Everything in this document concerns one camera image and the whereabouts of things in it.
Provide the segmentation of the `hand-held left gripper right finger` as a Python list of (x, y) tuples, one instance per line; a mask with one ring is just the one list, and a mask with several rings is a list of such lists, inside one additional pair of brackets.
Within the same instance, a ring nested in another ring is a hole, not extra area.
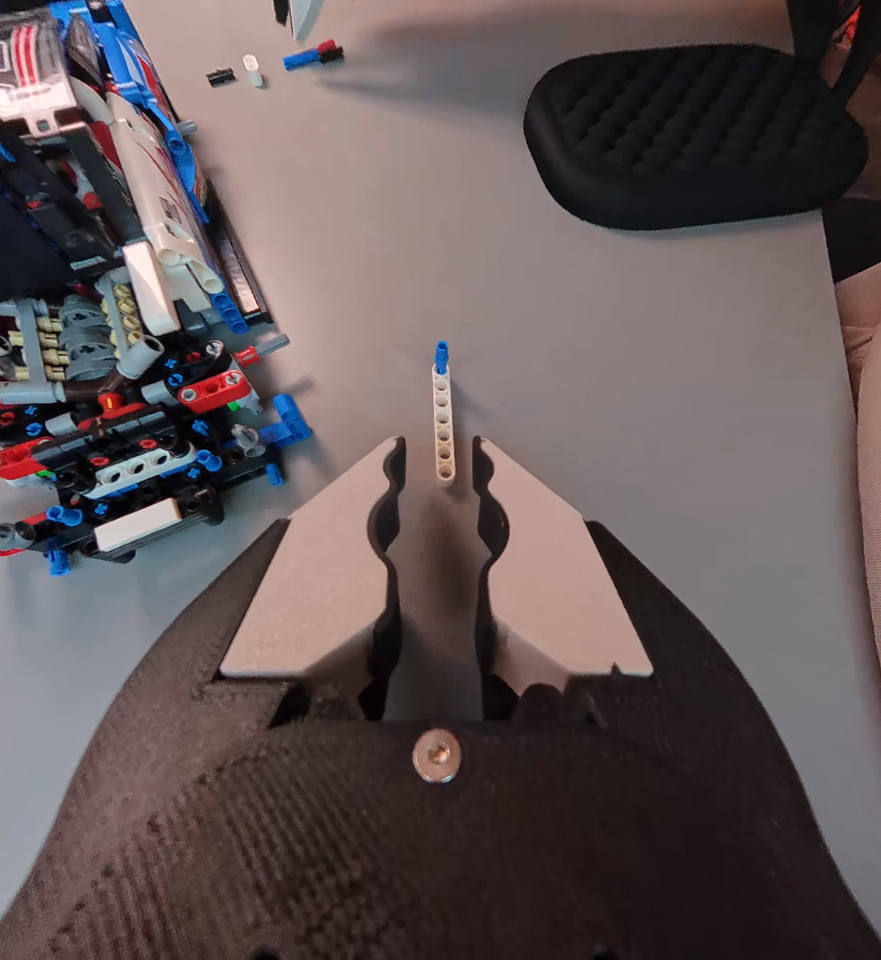
[(472, 482), (488, 552), (475, 630), (484, 685), (519, 697), (534, 686), (652, 676), (582, 514), (488, 438), (473, 439)]

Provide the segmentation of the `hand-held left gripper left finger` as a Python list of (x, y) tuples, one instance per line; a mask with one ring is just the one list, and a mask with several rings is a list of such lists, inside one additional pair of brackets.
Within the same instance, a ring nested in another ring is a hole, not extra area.
[(402, 646), (406, 441), (389, 437), (295, 510), (219, 666), (230, 679), (336, 687), (382, 706)]

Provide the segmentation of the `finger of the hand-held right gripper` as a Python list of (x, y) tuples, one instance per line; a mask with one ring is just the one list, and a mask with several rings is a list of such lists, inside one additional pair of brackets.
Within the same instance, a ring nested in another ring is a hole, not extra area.
[(324, 4), (324, 0), (274, 1), (274, 19), (276, 23), (290, 29), (294, 40), (305, 41)]

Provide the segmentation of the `white perforated toy beam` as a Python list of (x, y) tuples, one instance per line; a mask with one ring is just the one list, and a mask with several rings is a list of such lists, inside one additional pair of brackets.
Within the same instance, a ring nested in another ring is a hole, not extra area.
[(450, 487), (457, 477), (453, 401), (449, 366), (439, 372), (432, 365), (432, 397), (434, 422), (434, 471), (437, 482)]

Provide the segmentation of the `toy brick race car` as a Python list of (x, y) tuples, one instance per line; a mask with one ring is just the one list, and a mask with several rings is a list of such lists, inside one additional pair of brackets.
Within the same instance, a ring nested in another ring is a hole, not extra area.
[(122, 564), (311, 436), (286, 347), (123, 2), (0, 2), (0, 558)]

